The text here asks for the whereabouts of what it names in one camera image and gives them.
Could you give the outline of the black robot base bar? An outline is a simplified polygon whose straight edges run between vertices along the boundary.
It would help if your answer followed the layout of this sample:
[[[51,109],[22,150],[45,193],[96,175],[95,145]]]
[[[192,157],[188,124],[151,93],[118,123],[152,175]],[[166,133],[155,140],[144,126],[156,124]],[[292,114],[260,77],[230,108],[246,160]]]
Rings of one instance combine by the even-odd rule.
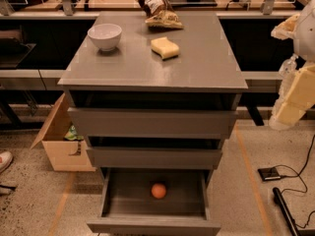
[[[286,225],[291,233],[292,236],[301,236],[297,226],[295,225],[295,221],[286,205],[286,202],[284,200],[284,197],[282,195],[282,192],[280,191],[279,188],[275,187],[273,189],[273,193],[274,193],[274,200],[275,203],[280,207],[284,220],[286,222]]]

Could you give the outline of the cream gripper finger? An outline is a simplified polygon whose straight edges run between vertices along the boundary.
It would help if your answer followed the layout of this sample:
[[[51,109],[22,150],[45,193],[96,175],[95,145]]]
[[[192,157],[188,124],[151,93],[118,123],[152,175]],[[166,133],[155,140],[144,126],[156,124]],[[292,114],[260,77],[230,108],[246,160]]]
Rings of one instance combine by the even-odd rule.
[[[300,14],[295,14],[285,21],[281,22],[279,25],[275,26],[271,31],[271,36],[277,39],[293,39],[294,29]]]
[[[280,127],[294,126],[315,104],[315,65],[289,72],[275,103],[274,121]]]

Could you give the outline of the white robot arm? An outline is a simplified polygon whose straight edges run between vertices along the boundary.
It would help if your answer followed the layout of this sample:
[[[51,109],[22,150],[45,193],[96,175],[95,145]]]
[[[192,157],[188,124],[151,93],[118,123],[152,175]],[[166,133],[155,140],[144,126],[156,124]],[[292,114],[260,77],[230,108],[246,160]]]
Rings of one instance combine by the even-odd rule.
[[[315,105],[315,0],[271,32],[277,39],[293,40],[293,53],[283,61],[283,80],[269,125],[275,130],[293,127]]]

